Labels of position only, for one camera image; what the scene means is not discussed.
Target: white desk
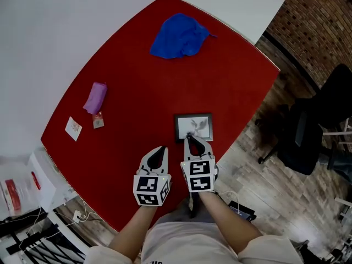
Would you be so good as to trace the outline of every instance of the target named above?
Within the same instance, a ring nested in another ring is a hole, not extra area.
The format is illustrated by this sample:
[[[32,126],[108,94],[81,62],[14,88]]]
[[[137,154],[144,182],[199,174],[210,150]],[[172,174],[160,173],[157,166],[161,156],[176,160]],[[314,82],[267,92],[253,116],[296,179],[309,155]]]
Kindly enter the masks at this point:
[[[183,0],[207,12],[253,45],[259,40],[284,0]]]

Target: shirt sleeve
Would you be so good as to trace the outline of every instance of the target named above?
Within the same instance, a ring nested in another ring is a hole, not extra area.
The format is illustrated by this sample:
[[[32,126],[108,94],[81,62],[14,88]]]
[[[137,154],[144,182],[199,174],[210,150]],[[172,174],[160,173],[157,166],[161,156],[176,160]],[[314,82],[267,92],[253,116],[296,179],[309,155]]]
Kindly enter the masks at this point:
[[[84,264],[132,264],[130,258],[104,246],[89,248]]]
[[[251,240],[238,254],[243,264],[303,264],[290,240],[283,236],[263,235]]]

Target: brick wall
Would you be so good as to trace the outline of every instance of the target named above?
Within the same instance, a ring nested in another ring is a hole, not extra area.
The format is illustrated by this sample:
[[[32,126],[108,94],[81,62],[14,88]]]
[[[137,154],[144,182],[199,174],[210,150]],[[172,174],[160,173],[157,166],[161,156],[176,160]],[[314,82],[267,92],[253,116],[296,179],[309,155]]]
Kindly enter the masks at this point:
[[[268,27],[321,87],[333,68],[352,69],[352,0],[285,0]]]

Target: chair backrest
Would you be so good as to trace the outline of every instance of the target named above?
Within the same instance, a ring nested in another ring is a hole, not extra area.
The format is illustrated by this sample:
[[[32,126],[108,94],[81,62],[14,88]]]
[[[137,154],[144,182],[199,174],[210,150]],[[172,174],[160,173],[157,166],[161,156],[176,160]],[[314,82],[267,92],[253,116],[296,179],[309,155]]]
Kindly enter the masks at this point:
[[[311,99],[309,113],[325,128],[352,117],[352,72],[345,64],[332,71],[322,89]]]

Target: purple pouch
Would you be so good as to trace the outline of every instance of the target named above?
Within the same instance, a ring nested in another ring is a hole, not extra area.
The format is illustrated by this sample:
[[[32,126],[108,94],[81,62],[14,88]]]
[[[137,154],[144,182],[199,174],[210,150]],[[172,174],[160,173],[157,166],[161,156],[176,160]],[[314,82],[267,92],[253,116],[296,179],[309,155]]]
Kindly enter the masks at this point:
[[[94,82],[88,100],[84,104],[83,108],[88,113],[97,114],[103,104],[107,89],[108,87],[106,84]]]

